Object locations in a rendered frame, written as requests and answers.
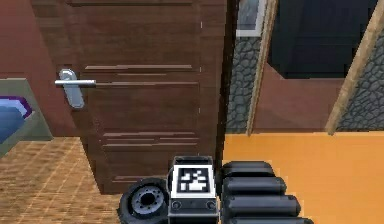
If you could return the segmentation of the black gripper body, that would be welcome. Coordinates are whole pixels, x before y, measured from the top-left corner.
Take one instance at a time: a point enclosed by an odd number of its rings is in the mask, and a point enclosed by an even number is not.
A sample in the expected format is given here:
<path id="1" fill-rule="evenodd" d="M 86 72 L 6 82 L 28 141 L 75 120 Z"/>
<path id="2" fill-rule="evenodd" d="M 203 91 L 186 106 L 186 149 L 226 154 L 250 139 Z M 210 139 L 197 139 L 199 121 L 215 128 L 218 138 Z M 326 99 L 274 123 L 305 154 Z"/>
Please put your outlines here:
<path id="1" fill-rule="evenodd" d="M 122 194 L 117 209 L 121 224 L 167 224 L 168 199 L 166 181 L 142 179 Z"/>

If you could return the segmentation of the brown wooden room door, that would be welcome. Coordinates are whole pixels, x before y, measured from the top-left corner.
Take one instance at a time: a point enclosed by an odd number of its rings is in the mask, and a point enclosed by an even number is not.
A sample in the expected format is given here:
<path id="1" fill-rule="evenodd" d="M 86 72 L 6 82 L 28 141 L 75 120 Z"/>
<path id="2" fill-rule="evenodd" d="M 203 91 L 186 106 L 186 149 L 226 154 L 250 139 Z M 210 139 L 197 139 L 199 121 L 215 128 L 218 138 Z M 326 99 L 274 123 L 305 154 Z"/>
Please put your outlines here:
<path id="1" fill-rule="evenodd" d="M 71 116 L 103 194 L 163 178 L 176 156 L 219 168 L 239 0 L 30 0 L 57 76 L 73 70 Z"/>

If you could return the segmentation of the grey bin with blue contents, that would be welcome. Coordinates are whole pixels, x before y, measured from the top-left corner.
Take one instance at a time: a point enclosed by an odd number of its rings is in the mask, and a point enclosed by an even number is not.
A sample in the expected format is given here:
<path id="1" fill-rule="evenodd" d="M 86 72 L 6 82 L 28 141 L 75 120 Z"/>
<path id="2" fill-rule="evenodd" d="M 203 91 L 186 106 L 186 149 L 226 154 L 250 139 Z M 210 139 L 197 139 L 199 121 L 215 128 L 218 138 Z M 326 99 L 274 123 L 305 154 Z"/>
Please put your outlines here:
<path id="1" fill-rule="evenodd" d="M 0 158 L 20 141 L 52 139 L 27 79 L 0 79 Z"/>

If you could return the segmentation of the wooden framed dark doorway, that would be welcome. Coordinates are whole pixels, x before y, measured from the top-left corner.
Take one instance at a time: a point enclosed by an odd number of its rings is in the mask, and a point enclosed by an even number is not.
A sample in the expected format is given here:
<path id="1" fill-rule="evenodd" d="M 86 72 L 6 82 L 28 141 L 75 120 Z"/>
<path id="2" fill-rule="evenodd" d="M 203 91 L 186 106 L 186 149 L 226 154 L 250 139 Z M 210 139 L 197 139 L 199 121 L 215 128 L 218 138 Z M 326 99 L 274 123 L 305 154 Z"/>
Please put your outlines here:
<path id="1" fill-rule="evenodd" d="M 275 0 L 251 131 L 324 129 L 379 0 Z"/>

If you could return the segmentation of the white framed wall picture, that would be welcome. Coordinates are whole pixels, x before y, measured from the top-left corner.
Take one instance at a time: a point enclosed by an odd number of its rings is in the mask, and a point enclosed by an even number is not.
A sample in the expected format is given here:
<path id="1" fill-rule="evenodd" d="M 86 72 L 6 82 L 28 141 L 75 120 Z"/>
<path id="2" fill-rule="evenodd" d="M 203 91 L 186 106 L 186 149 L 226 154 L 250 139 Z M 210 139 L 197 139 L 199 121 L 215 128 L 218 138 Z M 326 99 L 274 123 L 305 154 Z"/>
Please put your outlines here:
<path id="1" fill-rule="evenodd" d="M 237 18 L 237 37 L 260 37 L 267 0 L 240 0 Z"/>

